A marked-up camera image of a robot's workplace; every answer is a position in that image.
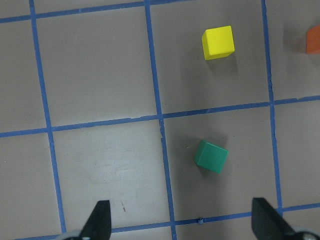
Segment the orange block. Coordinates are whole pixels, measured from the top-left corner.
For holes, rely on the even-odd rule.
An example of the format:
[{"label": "orange block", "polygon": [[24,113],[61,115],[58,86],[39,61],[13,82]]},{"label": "orange block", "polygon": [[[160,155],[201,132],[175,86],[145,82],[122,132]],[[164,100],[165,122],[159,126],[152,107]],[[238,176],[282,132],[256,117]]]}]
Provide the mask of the orange block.
[{"label": "orange block", "polygon": [[306,34],[306,53],[320,54],[320,25],[311,28]]}]

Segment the blue tape grid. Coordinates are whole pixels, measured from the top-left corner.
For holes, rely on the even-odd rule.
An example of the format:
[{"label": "blue tape grid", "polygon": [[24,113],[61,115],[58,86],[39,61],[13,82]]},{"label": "blue tape grid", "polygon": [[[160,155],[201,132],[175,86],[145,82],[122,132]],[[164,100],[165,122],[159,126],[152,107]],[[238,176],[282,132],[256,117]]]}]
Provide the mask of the blue tape grid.
[{"label": "blue tape grid", "polygon": [[[86,7],[86,8],[80,8],[80,9],[71,9],[71,10],[63,10],[63,11],[55,11],[55,12],[46,12],[46,13],[36,14],[34,0],[29,0],[30,15],[0,18],[0,24],[31,20],[36,64],[37,64],[39,84],[40,84],[42,103],[43,103],[43,110],[44,110],[44,116],[45,116],[45,122],[46,122],[45,128],[18,130],[18,131],[10,131],[10,132],[0,132],[0,138],[20,136],[20,135],[47,133],[49,145],[50,145],[51,163],[52,163],[52,170],[53,170],[53,176],[54,176],[56,197],[57,197],[57,202],[58,202],[58,211],[59,211],[61,232],[66,231],[66,223],[65,223],[64,211],[63,211],[63,205],[62,205],[62,196],[61,196],[61,189],[60,189],[60,182],[59,182],[59,175],[58,175],[58,168],[57,168],[57,160],[56,160],[53,132],[80,129],[80,128],[90,128],[90,127],[96,127],[96,126],[108,126],[108,125],[117,125],[117,124],[125,124],[125,123],[136,123],[136,122],[143,122],[143,121],[158,120],[159,126],[160,126],[160,133],[162,136],[161,144],[162,144],[162,154],[163,154],[163,164],[164,164],[164,172],[165,172],[165,180],[166,180],[166,189],[167,189],[167,195],[168,195],[168,207],[169,207],[170,222],[161,222],[161,223],[154,223],[154,224],[145,224],[145,225],[138,225],[138,226],[114,228],[112,230],[112,232],[119,233],[119,232],[127,232],[127,231],[143,230],[143,229],[171,227],[172,240],[176,240],[177,239],[176,226],[195,224],[195,223],[197,223],[197,219],[187,219],[187,220],[179,220],[179,221],[175,220],[164,119],[179,118],[179,117],[193,116],[193,115],[202,115],[202,114],[211,114],[211,113],[226,112],[226,111],[241,110],[241,109],[262,108],[262,107],[269,107],[269,109],[270,109],[270,130],[271,130],[271,139],[272,139],[275,188],[276,188],[278,212],[282,214],[284,212],[320,208],[320,203],[298,205],[298,206],[291,206],[291,207],[283,207],[283,205],[282,205],[281,181],[280,181],[280,170],[279,170],[279,160],[278,160],[278,146],[277,146],[277,138],[276,138],[275,106],[276,105],[284,105],[284,104],[310,102],[310,101],[319,101],[320,95],[307,96],[307,97],[303,97],[303,98],[288,98],[288,99],[274,100],[272,74],[271,74],[268,18],[267,18],[267,8],[266,8],[265,0],[261,0],[261,9],[262,9],[262,21],[263,21],[264,47],[265,47],[265,60],[266,60],[269,102],[247,103],[247,104],[213,107],[213,108],[198,109],[198,110],[191,110],[191,111],[162,113],[159,84],[158,84],[158,76],[157,76],[157,65],[156,65],[156,57],[155,57],[155,49],[154,49],[154,41],[153,41],[153,30],[152,30],[152,19],[151,19],[150,6],[151,5],[168,4],[168,3],[173,3],[173,2],[184,2],[184,1],[188,1],[188,0],[144,0],[144,1],[131,2],[131,3],[113,4],[113,5],[98,6],[98,7]],[[82,14],[82,13],[90,13],[90,12],[98,12],[98,11],[135,8],[135,7],[144,7],[144,9],[145,9],[150,62],[151,62],[153,88],[154,88],[154,96],[155,96],[157,114],[156,115],[147,115],[147,116],[142,116],[142,117],[137,117],[137,118],[122,118],[122,119],[112,119],[112,120],[105,120],[105,121],[70,124],[70,125],[63,125],[63,126],[52,126],[51,120],[50,120],[49,106],[48,106],[46,86],[45,86],[45,81],[44,81],[39,40],[38,40],[37,19],[51,18],[51,17],[57,17],[57,16],[66,16],[66,15],[74,15],[74,14]],[[243,212],[243,213],[229,214],[229,215],[223,215],[223,216],[207,217],[207,218],[204,218],[203,221],[205,223],[209,223],[209,222],[216,222],[216,221],[223,221],[223,220],[230,220],[230,219],[245,218],[245,217],[250,217],[250,216],[251,216],[250,212]],[[20,240],[52,240],[55,237],[56,237],[56,235],[38,236],[38,237],[21,238]]]}]

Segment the block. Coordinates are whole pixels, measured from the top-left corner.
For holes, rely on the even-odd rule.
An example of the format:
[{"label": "block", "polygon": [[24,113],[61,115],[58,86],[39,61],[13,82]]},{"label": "block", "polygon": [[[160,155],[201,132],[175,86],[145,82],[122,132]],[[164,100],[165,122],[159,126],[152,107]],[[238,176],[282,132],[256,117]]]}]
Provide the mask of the block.
[{"label": "block", "polygon": [[228,150],[220,146],[201,140],[194,161],[199,167],[219,174],[224,167],[228,153]]},{"label": "block", "polygon": [[205,60],[225,58],[235,51],[231,26],[207,29],[201,39]]},{"label": "block", "polygon": [[320,25],[311,28],[306,34],[306,53],[320,54]]}]

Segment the yellow cube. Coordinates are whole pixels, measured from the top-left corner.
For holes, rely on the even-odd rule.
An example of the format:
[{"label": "yellow cube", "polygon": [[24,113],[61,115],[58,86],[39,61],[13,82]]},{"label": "yellow cube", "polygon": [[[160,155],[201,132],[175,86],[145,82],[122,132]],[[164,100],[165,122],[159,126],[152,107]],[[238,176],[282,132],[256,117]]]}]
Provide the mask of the yellow cube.
[{"label": "yellow cube", "polygon": [[205,60],[224,58],[235,51],[231,26],[207,29],[201,39]]}]

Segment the toy block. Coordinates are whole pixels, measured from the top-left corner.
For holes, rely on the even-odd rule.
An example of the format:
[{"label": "toy block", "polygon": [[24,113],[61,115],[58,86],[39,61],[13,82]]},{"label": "toy block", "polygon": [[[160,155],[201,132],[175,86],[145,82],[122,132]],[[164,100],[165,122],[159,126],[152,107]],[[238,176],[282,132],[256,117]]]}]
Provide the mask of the toy block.
[{"label": "toy block", "polygon": [[229,151],[222,147],[201,140],[194,161],[199,167],[219,174],[224,167],[228,153]]},{"label": "toy block", "polygon": [[320,25],[311,28],[306,34],[306,53],[320,54]]},{"label": "toy block", "polygon": [[235,51],[231,26],[207,29],[201,39],[205,60],[224,58]]}]

